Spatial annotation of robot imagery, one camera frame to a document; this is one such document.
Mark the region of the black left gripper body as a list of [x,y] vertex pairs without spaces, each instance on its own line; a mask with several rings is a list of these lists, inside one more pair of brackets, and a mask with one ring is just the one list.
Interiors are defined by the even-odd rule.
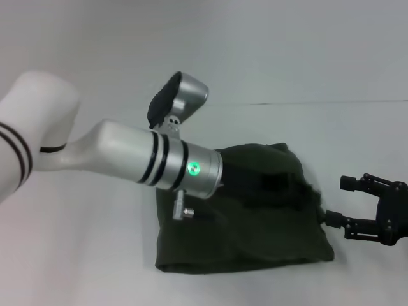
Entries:
[[261,185],[251,194],[251,208],[292,208],[302,210],[318,207],[321,194],[303,175],[276,173],[262,175]]

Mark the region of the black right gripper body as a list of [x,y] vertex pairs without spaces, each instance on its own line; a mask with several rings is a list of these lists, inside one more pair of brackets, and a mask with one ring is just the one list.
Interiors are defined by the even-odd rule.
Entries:
[[392,182],[385,187],[377,204],[376,222],[380,243],[393,246],[407,237],[407,184]]

